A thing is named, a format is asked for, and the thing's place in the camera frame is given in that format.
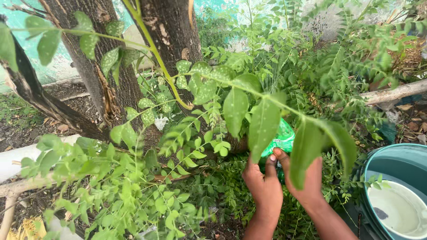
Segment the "hand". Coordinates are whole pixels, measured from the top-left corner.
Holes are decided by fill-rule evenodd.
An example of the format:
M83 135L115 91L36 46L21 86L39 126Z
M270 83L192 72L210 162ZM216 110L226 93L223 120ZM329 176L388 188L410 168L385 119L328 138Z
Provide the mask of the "hand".
M277 225L283 204L283 189L277 178L276 164L276 157L271 155L266 161L266 174L263 176L259 165L252 163L251 156L249 156L242 174L254 198L256 219L267 221L265 224L272 227L273 230Z
M322 195L322 157L314 159L313 163L305 171L304 189L296 190L289 178L290 158L280 148L273 149L274 155L279 160L285 174L286 187L289 192L307 208L315 208L319 203L325 201Z

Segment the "teal bucket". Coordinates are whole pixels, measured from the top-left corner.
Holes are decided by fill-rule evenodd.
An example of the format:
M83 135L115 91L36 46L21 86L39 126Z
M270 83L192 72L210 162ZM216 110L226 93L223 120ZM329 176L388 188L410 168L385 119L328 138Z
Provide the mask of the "teal bucket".
M401 143L376 149L369 153L362 169L356 173L369 179L372 175L383 175L383 180L389 180L409 188L427 203L427 146ZM362 223L374 239L405 240L396 233L388 231L381 223L368 198L368 188L362 192L359 206Z

